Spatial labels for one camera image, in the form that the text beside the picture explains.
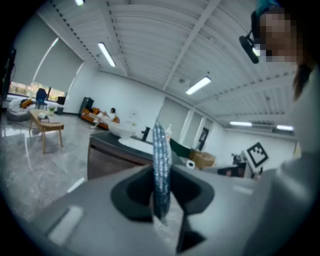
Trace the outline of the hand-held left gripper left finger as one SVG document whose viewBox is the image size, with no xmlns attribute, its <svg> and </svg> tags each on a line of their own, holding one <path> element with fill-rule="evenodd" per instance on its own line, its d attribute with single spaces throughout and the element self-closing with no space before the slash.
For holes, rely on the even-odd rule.
<svg viewBox="0 0 320 256">
<path fill-rule="evenodd" d="M 150 166 L 84 182 L 32 221 L 54 256 L 152 256 L 157 253 Z"/>
</svg>

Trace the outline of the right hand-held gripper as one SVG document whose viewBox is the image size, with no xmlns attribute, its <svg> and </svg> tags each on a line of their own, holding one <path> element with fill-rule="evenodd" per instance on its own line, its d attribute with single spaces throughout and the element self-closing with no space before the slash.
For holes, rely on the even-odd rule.
<svg viewBox="0 0 320 256">
<path fill-rule="evenodd" d="M 217 173 L 222 176 L 247 178 L 258 180 L 264 171 L 264 165 L 269 161 L 269 156 L 260 142 L 240 154 L 231 154 L 232 164 L 220 166 Z"/>
</svg>

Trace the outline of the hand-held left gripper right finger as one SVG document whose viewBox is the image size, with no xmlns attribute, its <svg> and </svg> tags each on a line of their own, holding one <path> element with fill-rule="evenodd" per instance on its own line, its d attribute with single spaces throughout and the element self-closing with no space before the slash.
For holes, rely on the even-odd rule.
<svg viewBox="0 0 320 256">
<path fill-rule="evenodd" d="M 256 232 L 260 181 L 174 165 L 171 191 L 183 210 L 177 255 L 262 255 Z"/>
</svg>

